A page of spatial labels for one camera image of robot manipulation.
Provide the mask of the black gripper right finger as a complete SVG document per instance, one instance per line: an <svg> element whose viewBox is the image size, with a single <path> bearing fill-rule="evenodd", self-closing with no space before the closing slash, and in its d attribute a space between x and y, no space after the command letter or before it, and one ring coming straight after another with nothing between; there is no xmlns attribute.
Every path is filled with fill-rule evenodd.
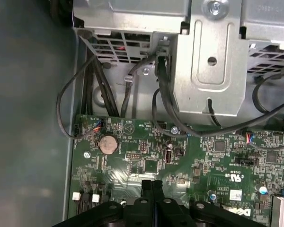
<svg viewBox="0 0 284 227"><path fill-rule="evenodd" d="M162 181L152 182L156 227L257 227L258 223L222 205L193 201L189 208L164 195Z"/></svg>

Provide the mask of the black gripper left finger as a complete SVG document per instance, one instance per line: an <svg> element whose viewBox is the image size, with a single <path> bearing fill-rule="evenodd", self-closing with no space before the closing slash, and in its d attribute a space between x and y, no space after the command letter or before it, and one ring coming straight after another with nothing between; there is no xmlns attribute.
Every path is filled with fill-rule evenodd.
<svg viewBox="0 0 284 227"><path fill-rule="evenodd" d="M79 215L56 224L57 227L152 227L154 226L152 181L143 180L141 196L130 198L122 206L104 202Z"/></svg>

